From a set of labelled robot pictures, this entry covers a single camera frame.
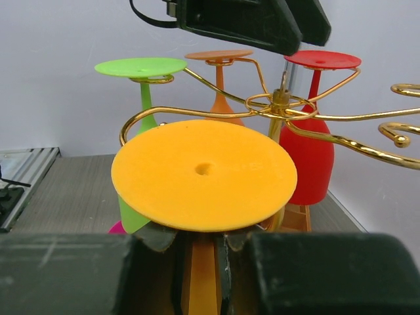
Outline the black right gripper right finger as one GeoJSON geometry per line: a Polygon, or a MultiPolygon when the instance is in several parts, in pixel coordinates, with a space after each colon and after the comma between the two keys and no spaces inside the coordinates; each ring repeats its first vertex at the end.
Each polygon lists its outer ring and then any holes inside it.
{"type": "Polygon", "coordinates": [[[216,239],[223,314],[418,314],[419,271],[386,234],[216,239]]]}

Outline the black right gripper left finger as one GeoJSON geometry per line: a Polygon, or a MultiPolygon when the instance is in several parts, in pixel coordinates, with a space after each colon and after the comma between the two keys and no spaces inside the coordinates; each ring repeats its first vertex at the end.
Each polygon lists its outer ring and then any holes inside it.
{"type": "Polygon", "coordinates": [[[2,314],[181,314],[180,233],[4,234],[2,314]]]}

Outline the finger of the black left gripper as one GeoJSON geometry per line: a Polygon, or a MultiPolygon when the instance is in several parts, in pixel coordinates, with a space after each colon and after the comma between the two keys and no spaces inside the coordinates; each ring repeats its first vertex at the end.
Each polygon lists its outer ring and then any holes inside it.
{"type": "Polygon", "coordinates": [[[331,24],[319,0],[286,0],[303,42],[324,47],[329,40],[331,24]]]}
{"type": "Polygon", "coordinates": [[[282,55],[303,40],[285,1],[168,1],[167,14],[182,30],[282,55]]]}

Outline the pink plastic wine glass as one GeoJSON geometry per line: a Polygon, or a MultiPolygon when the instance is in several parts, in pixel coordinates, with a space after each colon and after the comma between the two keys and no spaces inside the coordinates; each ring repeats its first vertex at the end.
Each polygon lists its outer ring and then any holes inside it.
{"type": "Polygon", "coordinates": [[[117,221],[108,231],[109,234],[126,234],[122,222],[117,221]]]}

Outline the gold wire glass rack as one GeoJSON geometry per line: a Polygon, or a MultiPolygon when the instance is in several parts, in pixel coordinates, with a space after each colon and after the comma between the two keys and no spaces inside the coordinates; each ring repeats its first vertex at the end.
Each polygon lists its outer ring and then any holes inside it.
{"type": "Polygon", "coordinates": [[[313,138],[323,142],[330,142],[349,148],[359,154],[363,154],[369,158],[373,158],[385,163],[405,167],[408,169],[419,169],[419,160],[394,155],[389,152],[380,151],[378,149],[366,146],[365,144],[356,142],[343,136],[333,135],[327,128],[326,121],[363,121],[370,119],[380,119],[384,117],[398,117],[418,114],[419,109],[412,108],[408,110],[397,110],[393,112],[379,112],[373,114],[354,115],[354,116],[331,116],[321,115],[318,112],[317,101],[340,89],[352,81],[360,74],[359,66],[356,68],[346,69],[352,71],[352,74],[338,84],[319,93],[314,98],[300,98],[293,96],[287,90],[285,84],[287,81],[287,74],[282,75],[282,82],[279,89],[273,93],[264,92],[250,96],[247,99],[242,99],[238,96],[230,94],[224,90],[224,81],[222,69],[225,66],[230,66],[235,62],[247,62],[247,58],[239,56],[207,56],[203,60],[217,69],[216,82],[210,83],[196,72],[185,68],[184,72],[197,79],[202,84],[214,90],[217,94],[216,102],[219,104],[226,103],[228,99],[240,102],[245,105],[247,111],[245,113],[226,112],[225,110],[213,110],[211,112],[200,112],[194,110],[184,110],[172,107],[155,107],[143,110],[137,115],[128,119],[120,131],[119,141],[125,144],[129,129],[138,121],[151,116],[158,112],[167,112],[172,114],[181,114],[187,116],[198,116],[211,119],[225,119],[233,120],[252,116],[263,116],[270,119],[270,128],[268,136],[274,140],[280,140],[280,133],[283,127],[288,127],[292,132],[302,137],[313,138]]]}

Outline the red plastic wine glass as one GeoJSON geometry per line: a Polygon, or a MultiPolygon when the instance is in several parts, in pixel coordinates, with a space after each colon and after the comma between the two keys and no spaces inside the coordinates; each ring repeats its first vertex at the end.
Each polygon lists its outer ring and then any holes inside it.
{"type": "MultiPolygon", "coordinates": [[[[350,54],[315,50],[299,51],[285,59],[314,70],[309,98],[318,95],[323,70],[351,69],[362,63],[360,58],[350,54]]],[[[280,133],[280,146],[288,152],[297,170],[297,186],[289,202],[299,206],[321,202],[332,174],[333,144],[297,135],[285,126],[280,133]]]]}

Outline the yellow plastic wine glass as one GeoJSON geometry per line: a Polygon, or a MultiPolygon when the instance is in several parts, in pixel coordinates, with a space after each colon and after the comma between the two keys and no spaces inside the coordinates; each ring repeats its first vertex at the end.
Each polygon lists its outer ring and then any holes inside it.
{"type": "Polygon", "coordinates": [[[297,185],[289,154],[241,125],[214,120],[154,127],[125,143],[111,168],[127,233],[156,223],[197,239],[182,250],[178,314],[216,314],[218,272],[209,236],[273,224],[297,185]]]}

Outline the green plastic wine glass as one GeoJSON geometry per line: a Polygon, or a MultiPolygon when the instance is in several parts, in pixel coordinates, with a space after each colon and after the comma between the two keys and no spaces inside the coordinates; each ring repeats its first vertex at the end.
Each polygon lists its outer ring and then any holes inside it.
{"type": "MultiPolygon", "coordinates": [[[[142,109],[147,110],[152,107],[150,85],[170,83],[174,80],[173,75],[186,67],[187,62],[178,58],[136,57],[101,62],[94,69],[102,75],[124,77],[138,83],[142,109]]],[[[149,223],[146,217],[132,210],[121,197],[118,202],[121,215],[119,225],[126,233],[132,234],[149,223]]]]}

